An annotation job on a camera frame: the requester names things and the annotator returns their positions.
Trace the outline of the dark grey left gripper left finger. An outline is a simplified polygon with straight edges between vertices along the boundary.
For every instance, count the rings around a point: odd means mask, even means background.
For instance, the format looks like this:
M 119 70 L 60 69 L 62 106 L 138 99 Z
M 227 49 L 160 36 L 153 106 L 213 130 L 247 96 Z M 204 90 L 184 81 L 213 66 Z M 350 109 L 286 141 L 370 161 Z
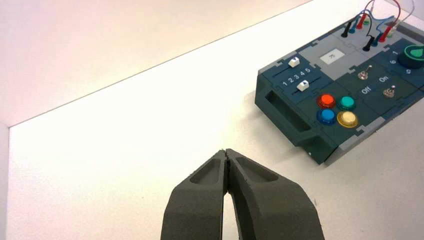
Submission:
M 227 156 L 221 149 L 172 190 L 164 211 L 160 238 L 222 239 L 227 184 Z

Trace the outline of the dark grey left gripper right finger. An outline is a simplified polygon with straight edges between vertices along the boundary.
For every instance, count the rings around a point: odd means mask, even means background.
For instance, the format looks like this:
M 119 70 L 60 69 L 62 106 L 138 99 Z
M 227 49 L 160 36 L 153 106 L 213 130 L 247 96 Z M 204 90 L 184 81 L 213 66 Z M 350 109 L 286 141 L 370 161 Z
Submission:
M 241 240 L 323 240 L 317 210 L 296 182 L 226 149 L 228 192 Z

